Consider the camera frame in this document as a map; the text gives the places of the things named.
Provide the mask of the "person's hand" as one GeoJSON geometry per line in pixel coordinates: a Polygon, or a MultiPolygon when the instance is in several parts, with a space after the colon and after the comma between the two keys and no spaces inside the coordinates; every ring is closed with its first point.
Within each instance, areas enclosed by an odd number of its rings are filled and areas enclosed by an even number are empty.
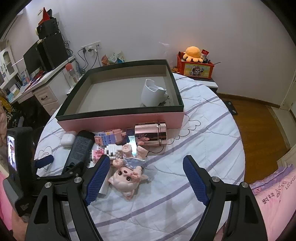
{"type": "Polygon", "coordinates": [[[11,224],[12,224],[12,231],[13,237],[17,241],[24,241],[27,231],[28,224],[25,223],[17,213],[12,209],[11,212],[11,224]]]}

